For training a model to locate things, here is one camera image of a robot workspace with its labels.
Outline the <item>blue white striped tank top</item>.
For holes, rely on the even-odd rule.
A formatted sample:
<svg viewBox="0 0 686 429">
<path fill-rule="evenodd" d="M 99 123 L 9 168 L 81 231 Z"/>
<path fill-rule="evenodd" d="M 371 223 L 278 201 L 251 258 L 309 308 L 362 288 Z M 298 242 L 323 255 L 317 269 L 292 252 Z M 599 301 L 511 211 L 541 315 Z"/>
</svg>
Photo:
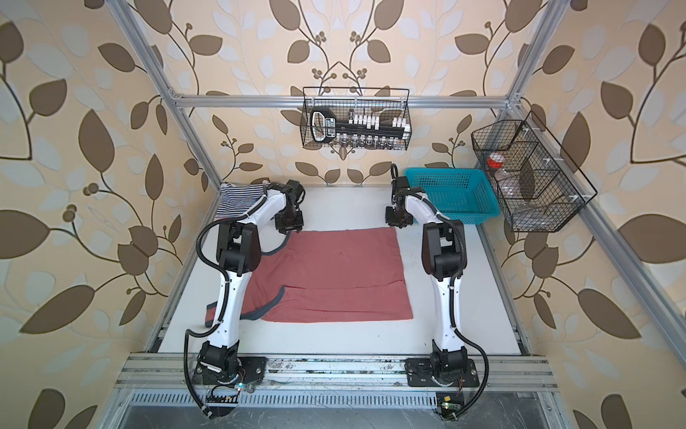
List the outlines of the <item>blue white striped tank top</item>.
<svg viewBox="0 0 686 429">
<path fill-rule="evenodd" d="M 220 187 L 220 202 L 214 219 L 243 216 L 266 195 L 264 184 L 235 185 L 224 183 Z"/>
</svg>

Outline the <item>maroon garment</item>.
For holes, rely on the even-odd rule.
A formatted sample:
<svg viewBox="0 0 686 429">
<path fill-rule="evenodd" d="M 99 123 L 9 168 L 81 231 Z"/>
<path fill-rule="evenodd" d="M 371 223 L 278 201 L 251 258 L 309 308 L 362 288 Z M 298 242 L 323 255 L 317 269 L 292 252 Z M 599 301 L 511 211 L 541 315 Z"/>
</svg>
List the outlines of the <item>maroon garment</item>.
<svg viewBox="0 0 686 429">
<path fill-rule="evenodd" d="M 396 231 L 298 232 L 264 252 L 243 320 L 354 323 L 413 319 Z"/>
</svg>

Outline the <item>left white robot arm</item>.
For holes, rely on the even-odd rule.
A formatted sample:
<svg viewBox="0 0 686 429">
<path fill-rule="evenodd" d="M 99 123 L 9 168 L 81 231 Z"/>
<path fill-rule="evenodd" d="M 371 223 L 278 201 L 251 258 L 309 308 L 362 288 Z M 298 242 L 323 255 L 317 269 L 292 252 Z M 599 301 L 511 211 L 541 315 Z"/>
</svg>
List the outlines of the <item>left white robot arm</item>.
<svg viewBox="0 0 686 429">
<path fill-rule="evenodd" d="M 304 220 L 300 205 L 305 189 L 297 181 L 257 185 L 225 183 L 219 192 L 214 221 L 201 232 L 196 254 L 201 262 L 220 274 L 219 298 L 211 325 L 203 334 L 198 353 L 198 372 L 206 383 L 237 385 L 260 379 L 264 362 L 239 358 L 239 321 L 251 275 L 263 257 L 260 231 L 274 222 L 278 233 L 289 239 L 300 232 Z"/>
</svg>

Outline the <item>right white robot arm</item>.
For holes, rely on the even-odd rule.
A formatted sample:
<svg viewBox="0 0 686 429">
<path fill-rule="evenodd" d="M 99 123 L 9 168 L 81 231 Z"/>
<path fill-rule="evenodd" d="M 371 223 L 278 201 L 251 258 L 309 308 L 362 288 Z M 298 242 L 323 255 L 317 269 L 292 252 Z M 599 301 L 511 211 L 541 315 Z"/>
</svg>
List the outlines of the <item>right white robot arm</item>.
<svg viewBox="0 0 686 429">
<path fill-rule="evenodd" d="M 422 227 L 420 256 L 432 281 L 437 321 L 429 357 L 432 382 L 450 386 L 469 372 L 459 316 L 459 291 L 467 267 L 464 225 L 441 213 L 423 189 L 411 187 L 405 176 L 391 179 L 385 221 L 398 228 L 412 223 Z"/>
</svg>

